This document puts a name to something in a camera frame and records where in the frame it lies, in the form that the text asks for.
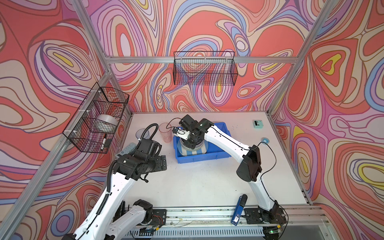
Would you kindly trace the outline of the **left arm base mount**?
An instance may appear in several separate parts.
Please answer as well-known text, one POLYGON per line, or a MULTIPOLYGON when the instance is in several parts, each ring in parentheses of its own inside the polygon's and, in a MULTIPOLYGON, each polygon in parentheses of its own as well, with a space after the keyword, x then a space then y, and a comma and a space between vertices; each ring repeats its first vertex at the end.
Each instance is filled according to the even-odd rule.
POLYGON ((149 213, 145 213, 144 220, 137 224, 137 227, 157 228, 166 223, 167 210, 166 209, 154 209, 149 213))

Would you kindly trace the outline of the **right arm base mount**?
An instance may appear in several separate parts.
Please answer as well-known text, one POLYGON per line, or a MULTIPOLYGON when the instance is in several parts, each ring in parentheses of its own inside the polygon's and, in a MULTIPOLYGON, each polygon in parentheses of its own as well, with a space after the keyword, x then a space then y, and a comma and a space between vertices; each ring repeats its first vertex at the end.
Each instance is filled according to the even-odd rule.
POLYGON ((261 208, 245 208, 243 217, 247 220, 247 224, 284 225, 287 223, 287 214, 281 207, 273 207, 271 211, 261 208))

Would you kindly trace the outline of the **blue tape roll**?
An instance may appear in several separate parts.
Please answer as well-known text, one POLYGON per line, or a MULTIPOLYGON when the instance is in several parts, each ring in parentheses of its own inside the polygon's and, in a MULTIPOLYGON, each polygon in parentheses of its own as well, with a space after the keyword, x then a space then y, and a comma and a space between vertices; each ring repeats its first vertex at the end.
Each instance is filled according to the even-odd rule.
POLYGON ((264 144, 269 144, 270 140, 268 138, 262 138, 261 142, 264 144))

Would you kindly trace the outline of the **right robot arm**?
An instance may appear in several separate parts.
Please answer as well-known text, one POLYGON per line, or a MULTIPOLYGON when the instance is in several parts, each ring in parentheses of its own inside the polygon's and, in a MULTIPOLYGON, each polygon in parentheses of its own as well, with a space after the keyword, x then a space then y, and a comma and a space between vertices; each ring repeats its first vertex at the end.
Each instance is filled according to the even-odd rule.
POLYGON ((283 208, 269 193, 263 183, 261 153, 259 145, 248 146, 221 131, 213 122, 202 119, 194 120, 185 115, 179 121, 179 127, 171 127, 174 136, 180 138, 188 149, 207 141, 228 153, 238 163, 237 176, 249 183, 256 199, 258 209, 264 222, 271 222, 283 208))

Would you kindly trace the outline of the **white tape roll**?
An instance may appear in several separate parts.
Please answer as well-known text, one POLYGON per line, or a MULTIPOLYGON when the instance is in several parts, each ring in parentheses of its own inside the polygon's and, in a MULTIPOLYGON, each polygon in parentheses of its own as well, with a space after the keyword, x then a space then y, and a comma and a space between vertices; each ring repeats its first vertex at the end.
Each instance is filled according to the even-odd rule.
POLYGON ((95 128, 101 133, 113 134, 117 125, 118 120, 111 115, 101 114, 95 120, 95 128))

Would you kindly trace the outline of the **pink plastic cup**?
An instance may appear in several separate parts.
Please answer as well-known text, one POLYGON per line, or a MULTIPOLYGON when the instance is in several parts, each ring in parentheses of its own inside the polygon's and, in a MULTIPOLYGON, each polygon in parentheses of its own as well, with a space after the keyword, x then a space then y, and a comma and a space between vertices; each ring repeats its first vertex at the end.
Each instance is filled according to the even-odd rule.
POLYGON ((159 132, 165 143, 170 143, 173 138, 172 127, 168 123, 162 123, 159 125, 159 132))

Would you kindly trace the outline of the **black marker in basket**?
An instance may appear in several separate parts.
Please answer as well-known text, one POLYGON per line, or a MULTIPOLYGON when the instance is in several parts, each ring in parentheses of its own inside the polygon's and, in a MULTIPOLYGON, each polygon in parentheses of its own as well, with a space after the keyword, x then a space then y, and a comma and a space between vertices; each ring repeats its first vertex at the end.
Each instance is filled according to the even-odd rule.
POLYGON ((107 134, 104 134, 104 137, 103 137, 103 140, 102 140, 102 144, 101 144, 101 151, 103 151, 105 149, 106 141, 107 141, 107 134))

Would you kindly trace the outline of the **small mint timer box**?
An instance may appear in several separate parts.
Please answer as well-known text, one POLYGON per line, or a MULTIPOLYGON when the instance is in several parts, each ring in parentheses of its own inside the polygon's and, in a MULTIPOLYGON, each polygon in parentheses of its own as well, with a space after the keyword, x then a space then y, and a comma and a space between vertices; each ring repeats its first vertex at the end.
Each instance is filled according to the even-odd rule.
POLYGON ((261 120, 253 120, 253 126, 255 129, 262 129, 264 124, 261 120))

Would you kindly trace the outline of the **dark blue bowl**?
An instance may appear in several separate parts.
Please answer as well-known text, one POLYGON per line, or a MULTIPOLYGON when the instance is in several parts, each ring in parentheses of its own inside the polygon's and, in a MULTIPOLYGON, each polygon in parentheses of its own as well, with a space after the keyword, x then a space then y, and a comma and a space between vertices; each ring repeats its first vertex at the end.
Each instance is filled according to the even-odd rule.
POLYGON ((204 140, 198 140, 197 142, 192 142, 190 140, 181 139, 181 145, 187 151, 197 151, 202 148, 204 145, 204 140))

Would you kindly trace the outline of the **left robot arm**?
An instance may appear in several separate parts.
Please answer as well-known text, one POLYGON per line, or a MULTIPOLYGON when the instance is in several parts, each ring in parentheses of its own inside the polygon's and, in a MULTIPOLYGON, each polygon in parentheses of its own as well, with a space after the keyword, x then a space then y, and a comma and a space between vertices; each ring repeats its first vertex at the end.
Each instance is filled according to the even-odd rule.
POLYGON ((150 173, 167 169, 166 156, 161 155, 161 144, 142 139, 127 154, 112 162, 107 174, 106 188, 94 208, 64 240, 120 240, 137 225, 155 232, 165 219, 153 210, 153 205, 139 199, 124 213, 124 197, 138 181, 146 181, 150 173))

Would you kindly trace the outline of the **mint calculator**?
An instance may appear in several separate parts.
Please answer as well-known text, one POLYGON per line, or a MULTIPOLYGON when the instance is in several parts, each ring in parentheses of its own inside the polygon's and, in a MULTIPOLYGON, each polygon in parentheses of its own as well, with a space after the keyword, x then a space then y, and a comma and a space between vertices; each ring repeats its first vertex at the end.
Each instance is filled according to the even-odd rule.
POLYGON ((130 143, 128 146, 122 149, 119 153, 115 154, 115 157, 116 159, 118 159, 126 154, 132 155, 135 152, 136 148, 137 148, 137 144, 130 143))

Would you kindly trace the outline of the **grey plastic cup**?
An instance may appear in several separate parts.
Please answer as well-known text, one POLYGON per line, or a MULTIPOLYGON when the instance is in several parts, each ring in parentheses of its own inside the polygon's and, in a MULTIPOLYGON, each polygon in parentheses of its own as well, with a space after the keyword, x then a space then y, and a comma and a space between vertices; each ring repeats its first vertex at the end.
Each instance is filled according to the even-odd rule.
POLYGON ((136 132, 136 138, 140 141, 142 139, 149 139, 151 136, 150 130, 139 129, 136 132))

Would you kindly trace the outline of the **blue plastic bin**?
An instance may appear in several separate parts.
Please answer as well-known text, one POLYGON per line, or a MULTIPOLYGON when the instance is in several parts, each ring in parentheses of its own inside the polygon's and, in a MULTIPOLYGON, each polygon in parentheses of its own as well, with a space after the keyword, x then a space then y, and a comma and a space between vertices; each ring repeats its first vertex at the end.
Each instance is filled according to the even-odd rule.
POLYGON ((231 156, 230 154, 222 150, 220 147, 207 141, 209 144, 209 147, 205 154, 183 157, 178 152, 178 149, 177 149, 177 144, 179 141, 181 142, 181 139, 179 137, 174 136, 173 145, 175 149, 175 156, 179 164, 195 163, 195 162, 208 161, 208 160, 218 160, 218 159, 229 158, 231 156))

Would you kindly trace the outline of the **blue black handheld tool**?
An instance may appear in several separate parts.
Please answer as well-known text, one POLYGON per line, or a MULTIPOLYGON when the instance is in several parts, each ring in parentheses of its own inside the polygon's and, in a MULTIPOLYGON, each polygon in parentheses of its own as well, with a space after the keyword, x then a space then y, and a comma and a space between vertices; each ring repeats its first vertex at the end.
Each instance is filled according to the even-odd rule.
POLYGON ((232 225, 234 225, 234 226, 238 225, 247 200, 248 200, 248 196, 246 194, 243 194, 239 197, 238 202, 237 202, 236 207, 235 207, 235 211, 234 211, 232 219, 231 219, 232 225))

